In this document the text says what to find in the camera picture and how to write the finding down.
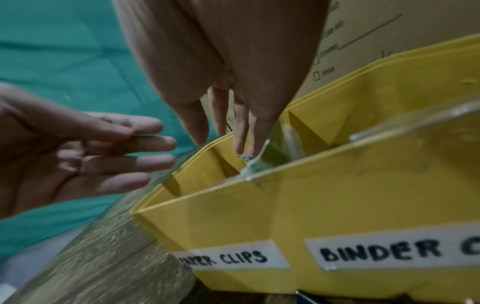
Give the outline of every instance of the label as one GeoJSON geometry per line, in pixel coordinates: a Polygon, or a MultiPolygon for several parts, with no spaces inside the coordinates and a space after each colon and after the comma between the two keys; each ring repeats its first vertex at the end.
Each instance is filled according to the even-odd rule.
{"type": "Polygon", "coordinates": [[[290,268],[273,240],[177,251],[172,254],[193,270],[290,268]]]}
{"type": "Polygon", "coordinates": [[[480,222],[305,240],[325,270],[480,265],[480,222]]]}

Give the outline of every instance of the green fabric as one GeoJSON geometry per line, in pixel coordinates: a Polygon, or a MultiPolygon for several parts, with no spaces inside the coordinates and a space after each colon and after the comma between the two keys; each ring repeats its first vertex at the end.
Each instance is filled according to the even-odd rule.
{"type": "MultiPolygon", "coordinates": [[[[155,116],[165,125],[162,134],[177,139],[176,156],[195,146],[131,57],[110,0],[4,0],[0,29],[0,82],[82,111],[155,116]]],[[[118,197],[0,221],[0,259],[92,222],[118,197]]]]}

